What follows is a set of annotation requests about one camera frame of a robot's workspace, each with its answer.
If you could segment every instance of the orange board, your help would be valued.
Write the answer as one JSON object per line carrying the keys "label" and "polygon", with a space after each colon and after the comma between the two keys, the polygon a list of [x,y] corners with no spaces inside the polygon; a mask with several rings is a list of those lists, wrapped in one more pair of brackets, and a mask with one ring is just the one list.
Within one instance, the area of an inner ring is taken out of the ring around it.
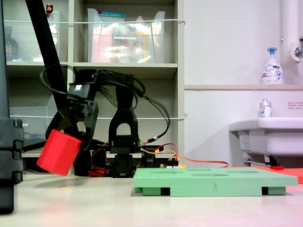
{"label": "orange board", "polygon": [[280,174],[286,174],[290,176],[296,176],[298,177],[298,183],[303,183],[303,168],[289,168],[289,169],[283,169],[283,170],[274,170],[270,169],[264,166],[255,166],[255,167],[243,167],[243,168],[257,168],[257,169],[263,169],[271,172],[276,172]]}

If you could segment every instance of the green wooden board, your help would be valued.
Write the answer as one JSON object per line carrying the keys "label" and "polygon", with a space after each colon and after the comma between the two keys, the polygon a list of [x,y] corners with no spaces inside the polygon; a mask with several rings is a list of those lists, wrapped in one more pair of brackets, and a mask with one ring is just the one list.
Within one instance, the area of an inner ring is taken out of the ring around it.
{"label": "green wooden board", "polygon": [[298,185],[295,176],[247,168],[138,168],[136,193],[170,196],[285,195],[286,186]]}

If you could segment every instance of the table surface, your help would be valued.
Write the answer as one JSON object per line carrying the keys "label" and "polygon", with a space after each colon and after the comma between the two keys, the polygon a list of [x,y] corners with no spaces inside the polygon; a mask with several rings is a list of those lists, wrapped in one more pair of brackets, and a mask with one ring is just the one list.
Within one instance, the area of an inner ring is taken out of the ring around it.
{"label": "table surface", "polygon": [[132,179],[25,175],[1,227],[303,227],[303,185],[286,196],[135,194]]}

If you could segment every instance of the printed label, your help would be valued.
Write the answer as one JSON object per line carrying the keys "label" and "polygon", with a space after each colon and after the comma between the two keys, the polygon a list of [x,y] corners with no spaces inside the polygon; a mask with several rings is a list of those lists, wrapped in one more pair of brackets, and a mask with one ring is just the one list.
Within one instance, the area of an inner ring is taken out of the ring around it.
{"label": "printed label", "polygon": [[250,136],[249,134],[239,135],[241,150],[250,150]]}
{"label": "printed label", "polygon": [[289,110],[303,110],[303,102],[288,102]]}
{"label": "printed label", "polygon": [[263,106],[260,108],[260,117],[272,117],[271,107]]}
{"label": "printed label", "polygon": [[76,87],[75,87],[75,91],[80,91],[80,90],[81,90],[81,88],[82,88],[82,85],[76,85]]}
{"label": "printed label", "polygon": [[264,83],[284,79],[283,70],[277,65],[267,65],[263,70],[261,81]]}
{"label": "printed label", "polygon": [[114,36],[114,39],[129,39],[129,40],[136,40],[136,37]]}

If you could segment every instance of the blue pump cap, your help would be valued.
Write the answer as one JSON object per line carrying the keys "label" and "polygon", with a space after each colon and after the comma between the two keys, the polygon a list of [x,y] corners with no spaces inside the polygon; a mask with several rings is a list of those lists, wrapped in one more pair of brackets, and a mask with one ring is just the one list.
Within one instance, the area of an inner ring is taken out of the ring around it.
{"label": "blue pump cap", "polygon": [[277,50],[278,50],[278,49],[275,48],[275,47],[270,47],[270,48],[267,49],[267,51],[269,52],[270,55],[275,54],[275,52],[276,52]]}

